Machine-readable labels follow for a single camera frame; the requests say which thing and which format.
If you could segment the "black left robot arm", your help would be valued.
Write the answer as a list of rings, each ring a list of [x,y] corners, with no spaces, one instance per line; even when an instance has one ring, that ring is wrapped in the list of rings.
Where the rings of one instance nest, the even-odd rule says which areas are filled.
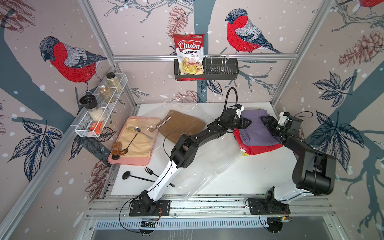
[[[241,117],[242,110],[236,108],[225,109],[222,114],[209,123],[207,128],[195,134],[183,134],[173,147],[169,156],[169,163],[158,179],[147,190],[138,196],[140,206],[147,215],[155,212],[158,202],[172,179],[180,169],[189,167],[195,159],[199,147],[216,140],[230,130],[246,129],[252,121]]]

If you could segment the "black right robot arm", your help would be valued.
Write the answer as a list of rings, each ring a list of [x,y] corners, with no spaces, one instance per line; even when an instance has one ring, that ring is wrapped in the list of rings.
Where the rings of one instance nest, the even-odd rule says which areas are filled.
[[[335,187],[337,160],[334,156],[312,147],[299,136],[303,120],[282,115],[262,117],[264,126],[275,139],[291,150],[296,157],[292,180],[266,192],[266,202],[287,203],[307,196],[329,195]]]

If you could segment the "red garment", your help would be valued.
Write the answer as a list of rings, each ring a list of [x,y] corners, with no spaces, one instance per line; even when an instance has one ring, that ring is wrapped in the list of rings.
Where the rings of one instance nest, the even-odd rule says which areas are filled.
[[[242,142],[241,135],[238,129],[235,129],[234,137],[239,145],[240,150],[249,156],[272,152],[283,147],[282,144],[276,144],[273,146],[247,146]]]

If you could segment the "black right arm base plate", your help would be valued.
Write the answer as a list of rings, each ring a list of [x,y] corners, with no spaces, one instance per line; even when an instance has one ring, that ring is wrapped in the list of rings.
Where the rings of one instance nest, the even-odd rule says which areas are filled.
[[[265,199],[248,198],[245,205],[250,209],[251,215],[290,215],[289,205],[276,200],[267,202]]]

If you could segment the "purple grey garment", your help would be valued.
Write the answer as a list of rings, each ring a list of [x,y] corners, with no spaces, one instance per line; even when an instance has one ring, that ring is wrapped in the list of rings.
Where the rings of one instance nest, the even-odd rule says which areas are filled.
[[[252,121],[244,130],[239,130],[243,144],[246,146],[274,146],[280,142],[276,140],[263,124],[261,117],[270,115],[264,109],[244,110],[241,117]]]

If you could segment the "clear plastic vacuum bag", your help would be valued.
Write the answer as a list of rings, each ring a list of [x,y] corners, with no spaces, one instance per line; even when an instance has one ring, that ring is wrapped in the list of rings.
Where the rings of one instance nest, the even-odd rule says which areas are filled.
[[[149,196],[154,202],[166,195],[183,201],[198,194],[242,155],[231,131],[239,117],[224,104],[142,104],[138,115],[158,118],[160,128],[149,166],[159,175],[153,183],[127,187],[133,195]]]

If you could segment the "brown garment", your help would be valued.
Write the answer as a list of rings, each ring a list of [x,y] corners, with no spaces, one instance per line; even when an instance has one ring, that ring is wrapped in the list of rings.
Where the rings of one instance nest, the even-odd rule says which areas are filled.
[[[196,135],[203,131],[206,123],[196,117],[170,110],[157,126],[158,132],[176,144],[183,134]]]

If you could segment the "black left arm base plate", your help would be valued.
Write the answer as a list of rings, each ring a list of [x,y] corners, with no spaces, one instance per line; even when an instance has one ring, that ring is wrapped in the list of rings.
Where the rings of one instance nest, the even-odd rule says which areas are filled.
[[[169,216],[170,214],[170,200],[160,200],[155,203],[153,207],[151,207],[148,211],[144,209],[144,207],[140,204],[139,200],[135,200],[132,202],[130,206],[130,217],[146,217],[146,216]]]

